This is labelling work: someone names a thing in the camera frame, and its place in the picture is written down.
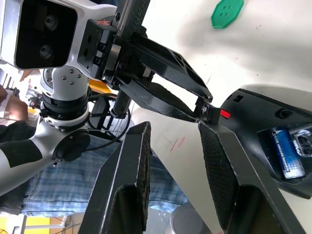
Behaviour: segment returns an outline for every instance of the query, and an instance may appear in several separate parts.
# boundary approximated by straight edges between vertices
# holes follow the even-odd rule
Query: person's arm
[[[28,106],[25,102],[11,95],[5,111],[9,113],[10,119],[28,121]]]
[[[0,103],[2,104],[6,98],[9,98],[9,100],[7,101],[4,111],[9,113],[10,119],[28,121],[27,104],[19,100],[14,95],[10,95],[8,97],[8,92],[2,86],[0,86]]]

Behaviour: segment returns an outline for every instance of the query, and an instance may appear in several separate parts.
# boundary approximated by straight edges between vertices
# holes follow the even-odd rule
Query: person
[[[14,96],[13,91],[0,86],[0,118],[28,121],[27,109],[27,104]]]
[[[25,121],[9,126],[0,125],[0,143],[28,139],[35,128]],[[105,144],[107,140],[90,136],[89,148]],[[61,162],[40,171],[24,184],[0,196],[0,211],[18,215],[59,217],[84,212],[98,172],[118,143],[87,151],[72,162]],[[172,212],[188,200],[169,172],[154,156],[151,157],[151,191],[149,207]]]

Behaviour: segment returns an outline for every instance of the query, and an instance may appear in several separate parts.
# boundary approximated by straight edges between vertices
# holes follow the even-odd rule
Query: camera lens
[[[52,56],[52,48],[49,46],[49,45],[43,45],[41,48],[40,48],[40,56],[43,58],[43,59],[48,59]]]
[[[59,24],[59,21],[56,16],[48,15],[47,18],[45,18],[45,26],[50,31],[56,30],[56,28],[58,27],[58,24]]]

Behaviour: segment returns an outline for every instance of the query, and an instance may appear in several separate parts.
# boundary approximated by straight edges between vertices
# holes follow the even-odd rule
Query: green button
[[[222,0],[217,4],[211,16],[214,28],[226,28],[239,15],[244,0]]]

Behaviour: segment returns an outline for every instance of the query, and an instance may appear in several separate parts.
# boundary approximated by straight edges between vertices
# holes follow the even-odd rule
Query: red mark
[[[227,111],[225,111],[225,110],[222,110],[222,109],[221,109],[221,111],[220,111],[220,115],[222,115],[222,116],[225,117],[226,119],[228,119],[228,118],[231,116],[231,114],[230,114],[229,112],[227,112]]]
[[[96,20],[96,22],[98,24],[102,24],[104,26],[108,26],[109,25],[109,21],[107,21],[106,19],[103,19],[103,20]]]
[[[171,148],[170,152],[174,149],[175,145],[176,145],[176,142],[177,142],[177,139],[175,140],[175,143],[173,145],[173,147]]]
[[[180,147],[184,141],[185,137],[183,137],[182,141],[179,143],[178,147]]]

